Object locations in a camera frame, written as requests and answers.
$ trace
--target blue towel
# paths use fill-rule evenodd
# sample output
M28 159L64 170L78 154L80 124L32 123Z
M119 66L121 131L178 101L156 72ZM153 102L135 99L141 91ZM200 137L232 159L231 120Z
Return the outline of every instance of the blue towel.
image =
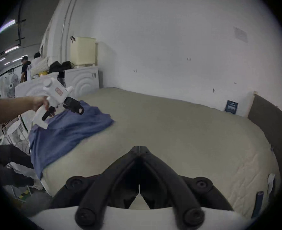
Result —
M84 101L82 115L69 110L48 119L45 130L34 125L29 133L30 158L36 174L41 178L43 169L71 151L83 139L109 127L113 120L109 114L101 113L96 106Z

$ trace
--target beige mattress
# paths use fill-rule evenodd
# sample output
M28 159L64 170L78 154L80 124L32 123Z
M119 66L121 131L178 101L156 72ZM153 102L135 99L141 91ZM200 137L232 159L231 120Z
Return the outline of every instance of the beige mattress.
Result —
M100 89L80 98L109 113L115 123L84 139L43 171L47 191L54 196L71 176L102 173L135 145L147 146L179 175L212 180L235 211L250 217L256 193L267 178L280 175L262 130L249 119L189 102Z

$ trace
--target red sticker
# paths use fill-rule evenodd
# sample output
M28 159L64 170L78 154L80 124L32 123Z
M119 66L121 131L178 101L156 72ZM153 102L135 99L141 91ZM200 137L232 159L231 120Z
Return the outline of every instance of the red sticker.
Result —
M62 92L58 87L55 89L55 91L56 91L60 96L63 95L63 92Z

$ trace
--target beige container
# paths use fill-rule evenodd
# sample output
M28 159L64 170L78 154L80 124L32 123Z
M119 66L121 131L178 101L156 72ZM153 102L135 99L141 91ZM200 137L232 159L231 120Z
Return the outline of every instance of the beige container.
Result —
M92 37L76 37L76 41L71 42L71 58L75 66L95 63L95 43Z

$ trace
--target white fan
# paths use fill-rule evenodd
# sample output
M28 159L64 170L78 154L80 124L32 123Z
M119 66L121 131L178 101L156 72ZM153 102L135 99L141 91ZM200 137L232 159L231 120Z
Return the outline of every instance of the white fan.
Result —
M8 74L2 78L0 81L1 96L4 98L14 98L15 90L14 88L20 83L19 77L13 72L8 72Z

